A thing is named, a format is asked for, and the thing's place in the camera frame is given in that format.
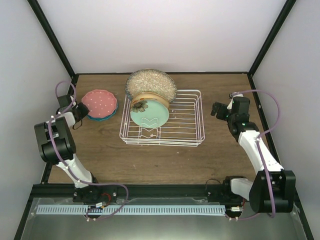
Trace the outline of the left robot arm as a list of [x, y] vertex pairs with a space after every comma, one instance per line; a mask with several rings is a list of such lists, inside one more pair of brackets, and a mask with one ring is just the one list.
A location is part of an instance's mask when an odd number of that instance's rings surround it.
[[70, 130], [76, 123], [82, 122], [89, 110], [82, 102], [77, 103], [70, 94], [58, 96], [57, 100], [59, 108], [56, 115], [34, 126], [40, 157], [44, 162], [62, 169], [71, 178], [75, 188], [86, 188], [85, 197], [91, 202], [97, 202], [102, 196], [102, 189], [95, 185], [97, 179], [77, 157], [76, 144]]

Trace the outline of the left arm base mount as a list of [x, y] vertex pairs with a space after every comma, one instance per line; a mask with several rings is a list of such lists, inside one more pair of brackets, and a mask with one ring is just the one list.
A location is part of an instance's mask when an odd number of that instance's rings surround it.
[[97, 204], [100, 202], [115, 202], [117, 199], [118, 187], [115, 185], [93, 186], [89, 185], [83, 188], [76, 188], [72, 198], [75, 203]]

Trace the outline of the large speckled grey plate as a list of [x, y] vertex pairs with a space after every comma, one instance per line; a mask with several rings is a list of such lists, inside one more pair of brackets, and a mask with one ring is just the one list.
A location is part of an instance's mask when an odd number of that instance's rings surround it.
[[167, 73], [157, 69], [141, 69], [129, 75], [124, 91], [130, 100], [139, 94], [150, 92], [172, 103], [178, 90], [175, 81]]

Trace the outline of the beige bird pattern plate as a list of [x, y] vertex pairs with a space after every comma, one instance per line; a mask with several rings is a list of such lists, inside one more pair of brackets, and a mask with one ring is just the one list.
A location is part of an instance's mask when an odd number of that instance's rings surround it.
[[158, 95], [154, 92], [142, 92], [139, 93], [137, 96], [135, 96], [131, 103], [130, 106], [132, 107], [134, 104], [140, 102], [140, 101], [147, 101], [147, 100], [153, 100], [153, 101], [157, 101], [159, 103], [161, 103], [162, 105], [164, 105], [167, 109], [170, 106], [170, 103], [167, 99], [165, 99], [164, 97], [162, 97], [161, 95]]

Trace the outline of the mint green flower plate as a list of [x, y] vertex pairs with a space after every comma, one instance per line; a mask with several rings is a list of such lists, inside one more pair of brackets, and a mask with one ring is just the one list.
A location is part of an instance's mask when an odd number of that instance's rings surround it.
[[169, 119], [168, 108], [154, 99], [143, 99], [134, 103], [130, 108], [132, 121], [143, 128], [159, 128]]

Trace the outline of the blue polka dot plate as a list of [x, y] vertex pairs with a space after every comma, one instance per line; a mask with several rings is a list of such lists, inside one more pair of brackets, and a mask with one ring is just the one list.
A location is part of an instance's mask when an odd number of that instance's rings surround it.
[[93, 120], [93, 121], [96, 121], [96, 122], [106, 121], [106, 120], [112, 118], [112, 117], [116, 114], [116, 112], [117, 112], [117, 110], [118, 110], [118, 107], [119, 107], [119, 104], [117, 103], [115, 110], [114, 110], [110, 115], [105, 116], [105, 117], [92, 117], [92, 116], [90, 116], [90, 115], [87, 115], [87, 117], [88, 117], [90, 120]]

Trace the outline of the pink polka dot plate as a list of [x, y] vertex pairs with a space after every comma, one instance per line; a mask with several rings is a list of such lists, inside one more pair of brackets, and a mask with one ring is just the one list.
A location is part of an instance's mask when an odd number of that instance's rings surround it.
[[118, 101], [114, 94], [105, 89], [87, 92], [81, 102], [88, 108], [88, 116], [95, 119], [107, 118], [118, 108]]

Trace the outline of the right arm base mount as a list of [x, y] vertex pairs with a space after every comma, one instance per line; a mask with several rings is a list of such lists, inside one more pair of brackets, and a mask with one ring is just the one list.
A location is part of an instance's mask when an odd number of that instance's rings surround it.
[[252, 181], [239, 176], [227, 176], [223, 181], [210, 178], [205, 182], [204, 193], [210, 203], [239, 204], [249, 200], [252, 185]]

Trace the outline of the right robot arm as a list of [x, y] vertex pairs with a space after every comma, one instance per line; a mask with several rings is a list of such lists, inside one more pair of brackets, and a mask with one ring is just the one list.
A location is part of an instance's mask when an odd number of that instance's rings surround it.
[[227, 122], [255, 171], [254, 181], [232, 177], [222, 188], [223, 198], [232, 202], [241, 196], [255, 213], [289, 213], [294, 206], [296, 176], [285, 170], [266, 147], [258, 126], [250, 121], [249, 108], [250, 99], [242, 94], [233, 96], [229, 104], [212, 105], [211, 115]]

